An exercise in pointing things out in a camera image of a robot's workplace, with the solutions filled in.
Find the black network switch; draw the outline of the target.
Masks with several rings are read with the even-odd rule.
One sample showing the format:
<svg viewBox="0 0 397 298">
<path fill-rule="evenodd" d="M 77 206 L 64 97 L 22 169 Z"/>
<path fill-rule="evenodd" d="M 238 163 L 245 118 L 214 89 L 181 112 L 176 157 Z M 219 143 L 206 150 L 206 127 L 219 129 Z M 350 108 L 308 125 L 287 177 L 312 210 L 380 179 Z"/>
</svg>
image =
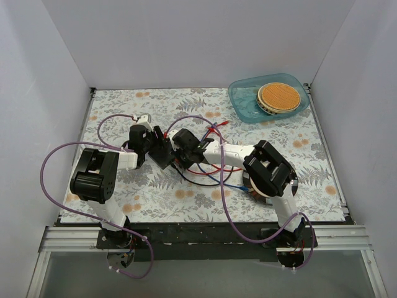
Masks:
<svg viewBox="0 0 397 298">
<path fill-rule="evenodd" d="M 175 160 L 174 150 L 168 139 L 156 145 L 149 152 L 149 156 L 161 169 L 166 169 Z"/>
</svg>

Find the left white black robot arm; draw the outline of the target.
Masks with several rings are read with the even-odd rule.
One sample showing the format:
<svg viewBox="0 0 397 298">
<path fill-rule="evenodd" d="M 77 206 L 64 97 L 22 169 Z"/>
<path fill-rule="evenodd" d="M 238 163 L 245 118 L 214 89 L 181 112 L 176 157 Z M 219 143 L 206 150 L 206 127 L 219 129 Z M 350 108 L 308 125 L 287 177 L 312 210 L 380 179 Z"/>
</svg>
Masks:
<svg viewBox="0 0 397 298">
<path fill-rule="evenodd" d="M 112 197 L 117 171 L 139 169 L 148 153 L 163 147 L 159 126 L 143 124 L 130 127 L 129 139 L 122 146 L 127 151 L 100 151 L 85 148 L 70 181 L 70 191 L 85 201 L 101 220 L 104 236 L 118 248 L 126 248 L 132 240 L 130 221 Z"/>
</svg>

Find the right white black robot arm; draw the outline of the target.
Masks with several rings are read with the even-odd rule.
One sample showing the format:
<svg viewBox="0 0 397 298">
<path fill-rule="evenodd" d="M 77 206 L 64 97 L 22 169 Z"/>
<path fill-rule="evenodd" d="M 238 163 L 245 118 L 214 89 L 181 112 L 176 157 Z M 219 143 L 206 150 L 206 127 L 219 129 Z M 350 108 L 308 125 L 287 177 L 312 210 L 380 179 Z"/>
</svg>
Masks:
<svg viewBox="0 0 397 298">
<path fill-rule="evenodd" d="M 194 163 L 219 164 L 221 183 L 225 165 L 242 168 L 248 174 L 253 190 L 270 199 L 277 215 L 279 230 L 263 240 L 250 239 L 244 236 L 233 223 L 226 206 L 224 185 L 220 186 L 226 218 L 232 229 L 243 240 L 262 244 L 278 238 L 290 247 L 302 241 L 305 220 L 298 213 L 294 199 L 293 192 L 298 183 L 296 172 L 268 141 L 261 140 L 255 145 L 233 145 L 225 143 L 222 139 L 212 138 L 200 141 L 187 129 L 172 130 L 167 137 L 183 168 L 190 168 Z"/>
</svg>

